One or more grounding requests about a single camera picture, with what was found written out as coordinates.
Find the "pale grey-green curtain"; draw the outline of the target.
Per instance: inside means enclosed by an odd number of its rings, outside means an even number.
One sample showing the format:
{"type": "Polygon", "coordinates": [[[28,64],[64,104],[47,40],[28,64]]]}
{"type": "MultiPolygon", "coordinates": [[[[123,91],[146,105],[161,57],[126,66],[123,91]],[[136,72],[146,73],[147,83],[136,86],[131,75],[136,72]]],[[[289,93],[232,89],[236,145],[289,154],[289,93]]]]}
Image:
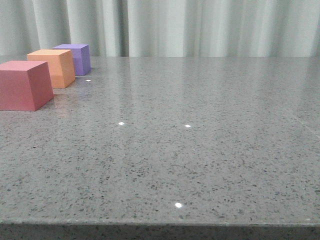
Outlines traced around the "pale grey-green curtain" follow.
{"type": "Polygon", "coordinates": [[[88,44],[108,57],[317,57],[317,0],[3,0],[0,53],[88,44]]]}

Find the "purple foam cube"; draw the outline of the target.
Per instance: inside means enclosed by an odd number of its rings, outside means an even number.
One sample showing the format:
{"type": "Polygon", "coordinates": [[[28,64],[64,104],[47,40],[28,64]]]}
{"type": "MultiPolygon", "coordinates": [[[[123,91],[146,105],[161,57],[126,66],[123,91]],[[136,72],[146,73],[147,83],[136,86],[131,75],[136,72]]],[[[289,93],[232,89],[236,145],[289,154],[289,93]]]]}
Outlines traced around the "purple foam cube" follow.
{"type": "Polygon", "coordinates": [[[61,44],[55,50],[71,50],[76,76],[85,76],[91,71],[90,48],[88,44],[61,44]]]}

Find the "orange foam cube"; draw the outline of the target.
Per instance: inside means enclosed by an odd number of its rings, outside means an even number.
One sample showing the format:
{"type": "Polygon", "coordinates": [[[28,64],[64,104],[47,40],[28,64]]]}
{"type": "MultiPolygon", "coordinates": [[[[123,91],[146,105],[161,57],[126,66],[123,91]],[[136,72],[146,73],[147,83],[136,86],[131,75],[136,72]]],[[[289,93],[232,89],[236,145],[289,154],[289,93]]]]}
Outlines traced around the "orange foam cube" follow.
{"type": "Polygon", "coordinates": [[[47,61],[53,88],[67,88],[76,79],[70,49],[40,49],[26,57],[28,61],[47,61]]]}

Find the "pink foam cube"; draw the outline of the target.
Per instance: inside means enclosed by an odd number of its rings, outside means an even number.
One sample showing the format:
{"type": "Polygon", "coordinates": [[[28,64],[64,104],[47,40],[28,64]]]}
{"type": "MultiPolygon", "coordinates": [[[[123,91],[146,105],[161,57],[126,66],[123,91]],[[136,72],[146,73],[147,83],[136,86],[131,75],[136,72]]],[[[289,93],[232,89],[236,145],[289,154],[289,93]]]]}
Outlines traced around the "pink foam cube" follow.
{"type": "Polygon", "coordinates": [[[46,61],[11,60],[0,65],[2,111],[36,111],[53,97],[46,61]]]}

